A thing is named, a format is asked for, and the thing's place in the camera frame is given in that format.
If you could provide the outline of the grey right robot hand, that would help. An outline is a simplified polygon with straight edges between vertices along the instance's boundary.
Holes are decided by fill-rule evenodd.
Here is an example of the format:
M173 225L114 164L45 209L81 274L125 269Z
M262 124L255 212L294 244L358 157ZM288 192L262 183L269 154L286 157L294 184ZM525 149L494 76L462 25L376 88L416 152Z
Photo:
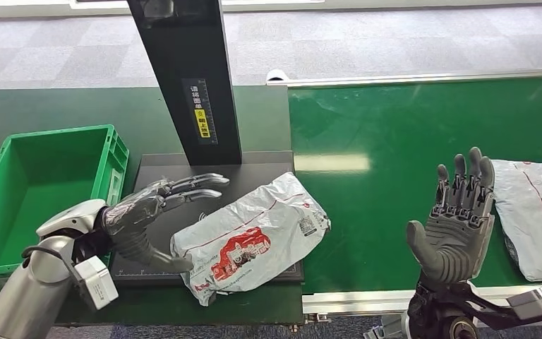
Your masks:
M439 283L475 278L488 250L495 217L495 171L490 158L473 147L454 157L454 175L437 167L435 203L425 223L410 220L406 241L424 275Z

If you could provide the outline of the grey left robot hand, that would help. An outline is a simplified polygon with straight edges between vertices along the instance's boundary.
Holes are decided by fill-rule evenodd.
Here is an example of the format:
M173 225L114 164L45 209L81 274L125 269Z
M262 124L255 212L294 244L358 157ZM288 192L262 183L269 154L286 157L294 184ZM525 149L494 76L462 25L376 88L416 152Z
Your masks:
M219 198L217 187L230 180L218 173L204 173L177 181L163 178L128 195L103 210L102 229L121 257L159 271L179 274L193 269L189 258L173 257L156 249L147 238L147 226L161 214L204 198Z

